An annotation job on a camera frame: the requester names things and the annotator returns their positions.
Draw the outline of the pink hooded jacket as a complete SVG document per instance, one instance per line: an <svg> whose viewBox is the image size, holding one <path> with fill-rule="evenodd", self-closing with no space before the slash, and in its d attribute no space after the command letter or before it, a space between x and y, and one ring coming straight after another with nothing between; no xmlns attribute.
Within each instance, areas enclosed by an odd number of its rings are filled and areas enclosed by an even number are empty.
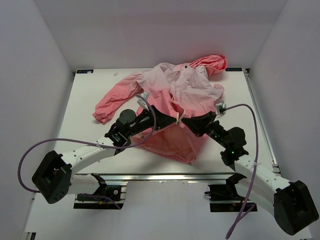
<svg viewBox="0 0 320 240"><path fill-rule="evenodd" d="M222 54L209 55L191 63L160 63L154 68L136 71L123 78L95 106L93 117L100 123L110 121L125 102L136 94L148 92L148 102L158 111L174 118L170 126L156 131L140 147L156 155L190 164L207 141L196 137L182 119L216 111L224 87L211 84L209 76L228 66Z"/></svg>

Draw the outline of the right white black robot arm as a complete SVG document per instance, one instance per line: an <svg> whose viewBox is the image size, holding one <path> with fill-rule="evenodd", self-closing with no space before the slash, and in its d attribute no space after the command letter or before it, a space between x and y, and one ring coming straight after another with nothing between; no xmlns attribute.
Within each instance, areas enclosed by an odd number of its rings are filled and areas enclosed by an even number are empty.
<svg viewBox="0 0 320 240"><path fill-rule="evenodd" d="M224 151L223 163L235 174L227 179L226 195L236 200L250 193L249 200L269 212L278 226L288 235L295 235L319 219L319 213L308 187L300 180L292 182L258 164L244 149L246 135L242 128L225 130L216 114L183 118L182 122L197 137L208 135Z"/></svg>

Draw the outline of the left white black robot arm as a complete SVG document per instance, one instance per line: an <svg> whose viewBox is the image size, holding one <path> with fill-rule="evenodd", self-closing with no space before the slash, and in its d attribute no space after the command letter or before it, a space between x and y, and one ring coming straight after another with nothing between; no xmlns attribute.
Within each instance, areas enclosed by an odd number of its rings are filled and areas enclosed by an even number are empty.
<svg viewBox="0 0 320 240"><path fill-rule="evenodd" d="M147 129L161 130L176 119L161 113L155 106L139 115L123 110L110 130L93 145L66 153L48 152L32 176L32 182L49 204L71 194L88 194L99 200L105 196L106 182L97 173L79 175L84 168L113 157L132 145L131 137Z"/></svg>

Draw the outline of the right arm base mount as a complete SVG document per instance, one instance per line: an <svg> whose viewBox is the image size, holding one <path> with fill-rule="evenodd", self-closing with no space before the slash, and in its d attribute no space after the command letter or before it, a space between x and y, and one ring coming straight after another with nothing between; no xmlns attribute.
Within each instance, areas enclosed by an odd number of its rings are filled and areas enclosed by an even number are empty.
<svg viewBox="0 0 320 240"><path fill-rule="evenodd" d="M243 206L245 195L238 195L236 184L246 177L235 173L223 184L210 184L204 195L209 198L211 213L238 213Z"/></svg>

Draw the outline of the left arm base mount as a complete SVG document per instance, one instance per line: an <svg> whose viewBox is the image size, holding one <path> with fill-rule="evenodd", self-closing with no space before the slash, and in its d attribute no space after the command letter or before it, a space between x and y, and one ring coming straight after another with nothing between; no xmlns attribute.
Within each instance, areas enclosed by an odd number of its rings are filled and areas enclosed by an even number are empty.
<svg viewBox="0 0 320 240"><path fill-rule="evenodd" d="M97 173L75 175L74 209L121 210L126 198L126 186L121 182L106 181Z"/></svg>

